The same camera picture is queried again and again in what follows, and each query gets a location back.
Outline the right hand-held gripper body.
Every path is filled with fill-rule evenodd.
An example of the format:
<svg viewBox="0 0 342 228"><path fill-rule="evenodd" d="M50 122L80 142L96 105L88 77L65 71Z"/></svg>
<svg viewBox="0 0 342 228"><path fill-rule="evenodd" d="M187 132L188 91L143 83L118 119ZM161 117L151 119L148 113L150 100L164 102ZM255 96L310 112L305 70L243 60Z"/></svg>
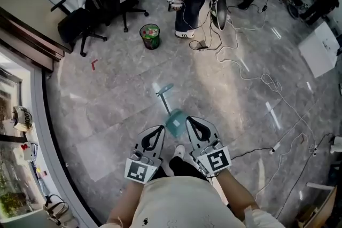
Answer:
<svg viewBox="0 0 342 228"><path fill-rule="evenodd" d="M221 139L193 150L190 155L199 166L200 171L207 177L216 176L219 172L231 166L228 147L223 145Z"/></svg>

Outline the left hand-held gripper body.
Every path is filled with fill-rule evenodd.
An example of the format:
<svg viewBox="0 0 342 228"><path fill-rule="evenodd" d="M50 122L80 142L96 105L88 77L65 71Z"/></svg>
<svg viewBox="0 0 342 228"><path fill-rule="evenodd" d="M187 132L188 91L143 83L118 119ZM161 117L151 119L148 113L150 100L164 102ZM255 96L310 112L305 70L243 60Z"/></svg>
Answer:
<svg viewBox="0 0 342 228"><path fill-rule="evenodd" d="M125 178L141 184L149 182L163 162L160 157L162 148L163 144L155 148L149 145L147 149L136 144L126 160Z"/></svg>

